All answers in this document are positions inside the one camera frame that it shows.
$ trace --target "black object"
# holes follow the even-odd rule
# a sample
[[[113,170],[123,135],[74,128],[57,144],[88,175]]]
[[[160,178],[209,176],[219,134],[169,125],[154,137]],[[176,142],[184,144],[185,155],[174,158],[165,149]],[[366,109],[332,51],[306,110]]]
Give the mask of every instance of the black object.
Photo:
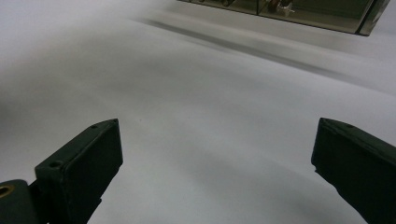
[[[92,125],[35,168],[0,183],[0,224],[87,223],[122,165],[117,119]]]
[[[368,223],[396,223],[396,147],[350,124],[320,119],[312,164]]]

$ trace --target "brass-colored ring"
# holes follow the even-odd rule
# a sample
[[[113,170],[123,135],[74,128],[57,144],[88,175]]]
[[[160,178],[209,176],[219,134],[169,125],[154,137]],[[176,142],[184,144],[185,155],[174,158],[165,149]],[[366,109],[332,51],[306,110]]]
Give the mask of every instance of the brass-colored ring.
[[[0,186],[0,199],[8,196],[14,189],[15,187],[13,185]]]

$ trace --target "white surface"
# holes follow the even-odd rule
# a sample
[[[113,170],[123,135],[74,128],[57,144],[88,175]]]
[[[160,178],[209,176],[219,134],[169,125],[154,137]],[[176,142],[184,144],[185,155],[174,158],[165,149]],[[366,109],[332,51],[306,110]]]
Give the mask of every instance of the white surface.
[[[366,38],[158,2],[0,3],[0,182],[119,118],[124,164],[90,223],[364,223],[310,156],[320,117],[396,145],[395,4]],[[331,72],[142,22],[177,18]]]

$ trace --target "screw hole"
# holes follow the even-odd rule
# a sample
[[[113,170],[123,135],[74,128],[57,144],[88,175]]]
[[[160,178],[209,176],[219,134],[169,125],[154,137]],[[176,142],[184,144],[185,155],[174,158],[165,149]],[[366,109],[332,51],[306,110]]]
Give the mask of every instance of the screw hole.
[[[14,190],[14,186],[2,186],[0,187],[0,198],[6,197]]]
[[[58,168],[62,165],[63,163],[61,161],[53,161],[52,163],[49,164],[50,168]]]

